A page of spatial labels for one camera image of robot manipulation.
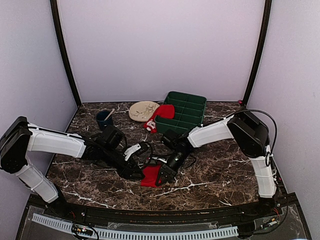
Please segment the red sock plain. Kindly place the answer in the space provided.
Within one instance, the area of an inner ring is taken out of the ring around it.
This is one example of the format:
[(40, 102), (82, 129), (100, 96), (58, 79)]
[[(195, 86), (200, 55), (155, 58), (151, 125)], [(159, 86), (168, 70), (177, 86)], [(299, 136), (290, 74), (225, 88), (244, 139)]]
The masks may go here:
[(159, 169), (161, 165), (147, 166), (143, 169), (144, 178), (141, 180), (140, 185), (142, 187), (156, 188), (156, 180), (158, 177)]

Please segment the green divided plastic organizer tray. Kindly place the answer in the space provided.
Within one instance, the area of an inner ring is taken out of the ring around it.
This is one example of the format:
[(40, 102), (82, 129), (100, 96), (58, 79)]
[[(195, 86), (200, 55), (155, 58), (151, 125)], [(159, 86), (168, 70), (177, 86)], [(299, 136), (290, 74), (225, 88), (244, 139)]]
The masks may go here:
[(170, 91), (163, 103), (174, 106), (174, 117), (169, 119), (156, 116), (155, 125), (158, 133), (163, 134), (167, 130), (173, 130), (178, 134), (184, 134), (203, 123), (206, 97)]

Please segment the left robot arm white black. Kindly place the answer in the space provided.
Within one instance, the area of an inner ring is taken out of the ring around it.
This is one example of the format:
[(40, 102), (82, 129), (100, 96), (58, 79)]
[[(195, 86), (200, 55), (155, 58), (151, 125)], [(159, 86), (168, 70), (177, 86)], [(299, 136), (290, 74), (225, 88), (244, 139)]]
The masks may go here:
[(141, 180), (144, 178), (143, 171), (132, 159), (132, 154), (140, 146), (119, 150), (120, 142), (125, 140), (125, 134), (113, 125), (107, 125), (101, 133), (93, 136), (83, 136), (42, 128), (20, 116), (0, 139), (0, 168), (17, 176), (46, 203), (51, 204), (51, 210), (58, 217), (67, 218), (71, 208), (64, 202), (63, 194), (32, 164), (27, 153), (45, 152), (78, 159), (97, 157), (116, 168), (119, 176)]

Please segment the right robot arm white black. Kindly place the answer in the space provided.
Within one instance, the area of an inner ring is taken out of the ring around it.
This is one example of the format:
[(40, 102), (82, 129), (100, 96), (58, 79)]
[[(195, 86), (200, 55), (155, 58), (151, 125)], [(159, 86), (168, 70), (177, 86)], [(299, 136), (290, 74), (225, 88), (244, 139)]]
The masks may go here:
[(167, 130), (161, 141), (173, 153), (160, 167), (155, 185), (171, 181), (192, 150), (204, 145), (233, 139), (242, 153), (250, 160), (258, 184), (258, 203), (255, 213), (266, 217), (275, 208), (277, 191), (276, 171), (273, 166), (274, 143), (270, 142), (269, 129), (255, 113), (255, 109), (236, 111), (211, 124), (199, 125), (178, 134)]

